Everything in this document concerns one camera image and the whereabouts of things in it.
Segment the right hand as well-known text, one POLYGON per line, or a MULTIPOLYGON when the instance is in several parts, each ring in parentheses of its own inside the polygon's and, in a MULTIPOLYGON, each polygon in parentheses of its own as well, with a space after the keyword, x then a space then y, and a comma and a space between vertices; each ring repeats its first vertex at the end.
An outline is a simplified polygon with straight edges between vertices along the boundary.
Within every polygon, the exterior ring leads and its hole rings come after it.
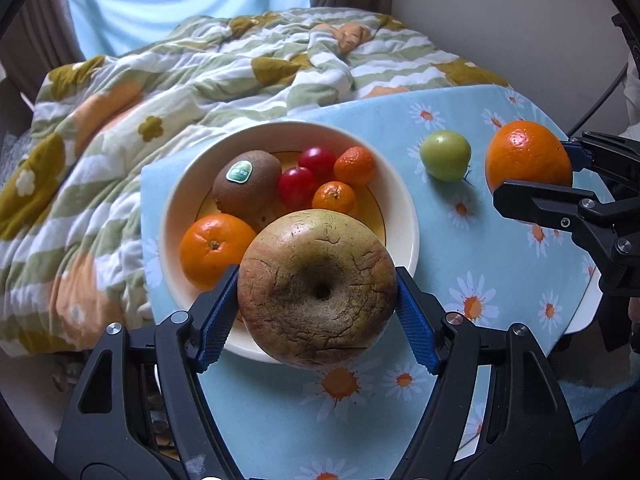
POLYGON ((631 333, 629 337, 630 348, 634 353, 640 353, 640 299, 629 300, 628 315, 631 320, 631 333))

